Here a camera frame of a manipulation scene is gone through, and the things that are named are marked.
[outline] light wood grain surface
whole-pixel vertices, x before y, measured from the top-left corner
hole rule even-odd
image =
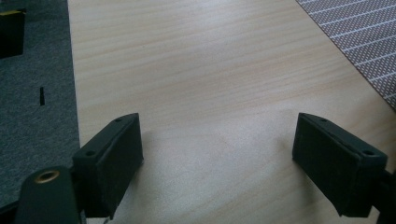
[[[375,209],[337,216],[291,160],[305,112],[396,168],[395,113],[294,0],[69,0],[69,11],[81,144],[141,118],[145,164],[111,223],[375,223]]]

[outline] screw hole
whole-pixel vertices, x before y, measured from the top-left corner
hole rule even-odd
[[[35,182],[37,184],[44,184],[47,182],[50,182],[51,180],[55,179],[59,175],[59,171],[53,170],[53,171],[46,171],[39,175],[36,179]]]
[[[374,152],[369,151],[369,150],[365,150],[365,151],[363,151],[363,153],[368,155],[368,156],[374,156]]]
[[[94,151],[87,151],[87,153],[85,153],[86,156],[93,156],[94,154]]]

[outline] black object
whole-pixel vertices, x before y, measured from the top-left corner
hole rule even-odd
[[[340,216],[368,217],[374,205],[378,223],[396,222],[396,178],[385,170],[383,152],[326,119],[301,113],[292,156]]]
[[[81,216],[114,217],[143,162],[138,114],[110,122],[73,157],[74,165],[26,178],[18,202],[0,209],[0,223],[79,223]]]
[[[44,87],[40,87],[40,105],[46,104],[46,97],[44,96]]]
[[[0,12],[0,59],[23,53],[25,12],[24,9]]]

